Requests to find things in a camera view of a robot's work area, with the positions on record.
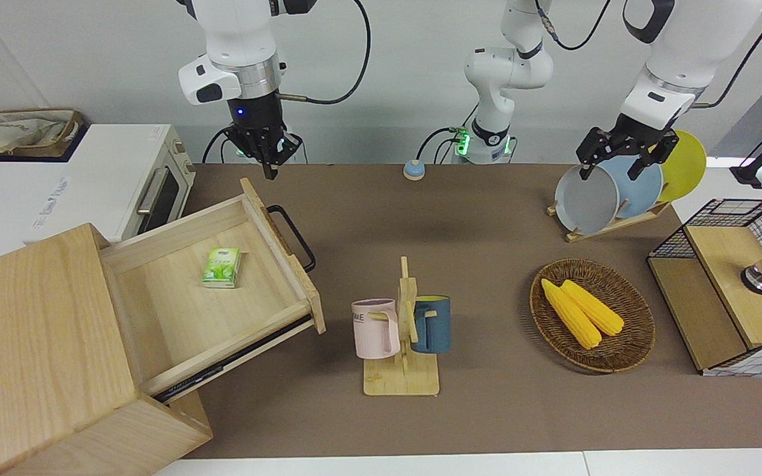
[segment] brown table mat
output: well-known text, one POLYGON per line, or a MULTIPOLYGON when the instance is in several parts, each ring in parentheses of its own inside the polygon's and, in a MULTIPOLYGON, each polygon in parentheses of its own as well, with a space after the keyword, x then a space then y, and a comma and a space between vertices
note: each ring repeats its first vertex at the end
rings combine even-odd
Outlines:
POLYGON ((214 440, 190 457, 321 457, 762 447, 762 379, 700 377, 644 261, 680 223, 659 219, 567 244, 544 213, 567 166, 200 167, 187 213, 241 193, 283 205, 317 254, 324 335, 299 334, 201 390, 214 440), (399 256, 421 294, 451 296, 438 397, 365 397, 351 302, 396 297, 399 256), (603 262, 648 301, 645 364, 588 376, 527 316, 531 280, 562 257, 603 262))

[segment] oven handle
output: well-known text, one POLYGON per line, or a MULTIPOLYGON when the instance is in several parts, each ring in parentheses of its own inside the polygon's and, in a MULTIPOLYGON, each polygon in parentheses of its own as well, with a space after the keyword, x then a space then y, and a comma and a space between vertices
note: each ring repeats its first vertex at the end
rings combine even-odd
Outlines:
POLYGON ((146 195, 140 200, 140 205, 137 206, 138 215, 151 215, 157 205, 157 199, 161 196, 161 190, 163 185, 167 182, 167 176, 169 176, 169 169, 163 167, 156 169, 154 174, 151 175, 151 182, 149 188, 146 189, 146 195))
POLYGON ((290 215, 287 214, 287 211, 284 210, 284 207, 281 205, 270 205, 267 207, 267 213, 280 214, 284 221, 287 222, 287 226, 290 227, 290 231, 293 232, 293 235, 296 236, 296 240, 299 240, 299 244, 302 245, 302 249, 305 250, 305 254, 309 257, 309 259, 311 259, 311 262, 302 266, 302 268, 305 269, 305 273, 310 273, 313 271, 314 268, 317 267, 317 257, 314 255, 314 252, 311 251, 311 247, 308 246, 308 242, 305 241, 305 237, 302 236, 302 233, 300 233, 299 229, 296 228, 296 224, 293 223, 293 220, 290 219, 290 215))

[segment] corn cob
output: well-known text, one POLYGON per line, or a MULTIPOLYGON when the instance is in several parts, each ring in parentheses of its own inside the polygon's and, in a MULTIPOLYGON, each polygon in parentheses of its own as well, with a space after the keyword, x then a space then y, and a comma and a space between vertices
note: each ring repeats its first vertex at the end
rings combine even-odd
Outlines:
POLYGON ((566 295, 569 296, 569 298, 571 298, 582 311, 584 311, 584 314, 587 314, 590 321, 592 321, 593 324, 606 335, 617 335, 619 332, 622 332, 622 328, 625 327, 625 321, 622 320, 622 317, 619 317, 619 314, 614 313, 614 311, 610 309, 610 307, 607 307, 604 302, 599 301, 596 296, 590 294, 583 287, 578 286, 578 283, 575 283, 572 280, 566 280, 563 281, 560 289, 562 289, 563 292, 565 292, 566 295))
POLYGON ((563 321, 563 324, 569 329, 569 332, 572 333, 578 344, 581 344, 581 347, 588 350, 598 346, 601 342, 601 333, 590 322, 589 318, 584 315, 584 311, 551 281, 541 280, 540 283, 548 303, 551 304, 554 311, 557 311, 560 320, 563 321))

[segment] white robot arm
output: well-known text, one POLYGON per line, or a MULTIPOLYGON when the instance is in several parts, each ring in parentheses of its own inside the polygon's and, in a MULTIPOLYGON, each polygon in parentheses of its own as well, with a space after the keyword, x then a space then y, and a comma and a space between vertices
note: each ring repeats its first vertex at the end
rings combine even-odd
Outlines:
POLYGON ((672 124, 713 81, 717 70, 753 29, 762 13, 762 0, 651 0, 653 11, 638 27, 627 18, 634 37, 651 45, 637 82, 620 108, 609 132, 594 127, 575 153, 581 177, 596 163, 617 155, 639 155, 628 172, 632 180, 648 165, 663 163, 677 144, 672 124))
POLYGON ((187 100, 227 100, 225 135, 263 165, 270 180, 302 144, 287 132, 278 87, 281 69, 270 18, 307 13, 316 0, 177 0, 205 31, 207 54, 179 70, 187 100))
MULTIPOLYGON (((551 0, 542 0, 545 8, 551 0)), ((466 60, 466 79, 478 90, 478 113, 466 124, 458 155, 472 163, 501 159, 510 139, 516 103, 506 89, 541 88, 554 62, 542 49, 542 24, 534 0, 508 0, 501 32, 514 48, 478 48, 466 60)))
MULTIPOLYGON (((516 105, 505 90, 543 87, 551 78, 553 63, 542 49, 544 26, 556 39, 547 17, 551 3, 508 0, 501 30, 515 48, 478 48, 466 61, 466 78, 478 90, 478 114, 466 124, 458 155, 470 162, 493 163, 507 150, 516 105)), ((626 0, 622 13, 629 33, 651 45, 651 55, 613 129, 593 128, 575 151, 585 179, 596 163, 617 155, 639 156, 632 179, 666 160, 678 140, 672 124, 753 29, 762 0, 626 0), (652 10, 637 25, 629 16, 643 6, 652 10)))

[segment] green tissue pack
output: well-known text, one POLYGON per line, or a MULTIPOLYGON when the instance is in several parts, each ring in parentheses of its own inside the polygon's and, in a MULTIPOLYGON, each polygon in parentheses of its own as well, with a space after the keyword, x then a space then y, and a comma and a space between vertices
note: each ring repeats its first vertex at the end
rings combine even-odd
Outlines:
POLYGON ((208 264, 202 283, 206 288, 235 288, 239 271, 239 248, 214 248, 208 254, 208 264))

